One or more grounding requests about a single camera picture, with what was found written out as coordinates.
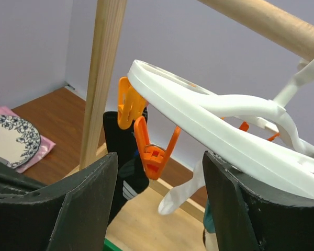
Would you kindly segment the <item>green plastic bin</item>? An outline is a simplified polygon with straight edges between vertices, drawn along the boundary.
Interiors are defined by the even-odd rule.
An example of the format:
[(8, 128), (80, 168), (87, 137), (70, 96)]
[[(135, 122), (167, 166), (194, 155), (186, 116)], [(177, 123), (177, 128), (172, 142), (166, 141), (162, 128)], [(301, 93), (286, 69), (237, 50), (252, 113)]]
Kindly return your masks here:
[(121, 249), (108, 239), (104, 239), (103, 251), (121, 251)]

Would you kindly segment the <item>white black banded sock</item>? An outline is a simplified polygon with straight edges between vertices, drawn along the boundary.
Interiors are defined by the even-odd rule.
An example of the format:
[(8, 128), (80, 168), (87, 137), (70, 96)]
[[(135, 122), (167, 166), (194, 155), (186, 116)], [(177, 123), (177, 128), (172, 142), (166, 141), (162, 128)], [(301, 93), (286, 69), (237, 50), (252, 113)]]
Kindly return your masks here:
[(198, 161), (193, 169), (193, 176), (187, 182), (173, 187), (162, 199), (158, 206), (160, 215), (168, 215), (178, 209), (198, 189), (205, 186), (202, 161)]

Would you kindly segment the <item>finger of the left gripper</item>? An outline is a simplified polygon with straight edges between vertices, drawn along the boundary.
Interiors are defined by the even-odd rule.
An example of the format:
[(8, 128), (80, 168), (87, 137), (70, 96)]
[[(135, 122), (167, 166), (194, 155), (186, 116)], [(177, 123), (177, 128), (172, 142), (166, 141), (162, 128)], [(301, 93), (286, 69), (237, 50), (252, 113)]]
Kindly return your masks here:
[(45, 186), (44, 183), (20, 174), (0, 162), (0, 194), (25, 195)]

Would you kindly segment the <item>black blue sports sock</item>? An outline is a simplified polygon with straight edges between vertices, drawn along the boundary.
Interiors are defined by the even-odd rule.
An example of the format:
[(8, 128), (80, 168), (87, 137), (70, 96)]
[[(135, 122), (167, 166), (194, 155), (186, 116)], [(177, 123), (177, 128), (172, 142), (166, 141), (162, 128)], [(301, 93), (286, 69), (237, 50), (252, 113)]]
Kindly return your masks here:
[(118, 125), (117, 117), (116, 111), (107, 111), (103, 114), (107, 151), (115, 152), (118, 156), (118, 174), (109, 223), (129, 200), (143, 193), (149, 185), (134, 137), (134, 124), (123, 130)]

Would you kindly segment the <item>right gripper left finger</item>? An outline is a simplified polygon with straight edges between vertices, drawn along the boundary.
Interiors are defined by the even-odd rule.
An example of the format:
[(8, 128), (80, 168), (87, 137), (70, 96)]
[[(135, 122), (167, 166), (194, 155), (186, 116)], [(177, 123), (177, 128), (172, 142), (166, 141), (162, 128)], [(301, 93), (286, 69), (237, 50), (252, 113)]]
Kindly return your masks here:
[(117, 171), (109, 153), (33, 192), (0, 194), (0, 250), (103, 250)]

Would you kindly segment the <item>white round clip hanger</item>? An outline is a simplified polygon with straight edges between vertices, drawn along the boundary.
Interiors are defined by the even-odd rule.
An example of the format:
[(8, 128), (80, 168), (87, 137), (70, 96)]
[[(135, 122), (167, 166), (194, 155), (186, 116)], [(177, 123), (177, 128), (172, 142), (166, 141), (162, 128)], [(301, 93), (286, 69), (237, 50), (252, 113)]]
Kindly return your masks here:
[[(158, 179), (181, 131), (243, 173), (277, 189), (314, 199), (314, 146), (300, 138), (286, 105), (314, 81), (314, 59), (272, 100), (217, 95), (144, 61), (133, 61), (119, 80), (118, 125), (134, 127), (138, 151), (150, 179)], [(142, 116), (146, 104), (175, 123), (167, 148), (152, 144)]]

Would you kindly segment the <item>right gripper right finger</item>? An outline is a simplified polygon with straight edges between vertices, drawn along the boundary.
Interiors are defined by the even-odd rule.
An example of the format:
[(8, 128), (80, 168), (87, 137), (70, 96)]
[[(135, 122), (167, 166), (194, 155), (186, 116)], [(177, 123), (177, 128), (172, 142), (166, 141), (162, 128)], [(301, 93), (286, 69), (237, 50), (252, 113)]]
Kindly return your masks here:
[(314, 200), (236, 170), (206, 151), (203, 170), (219, 250), (314, 250)]

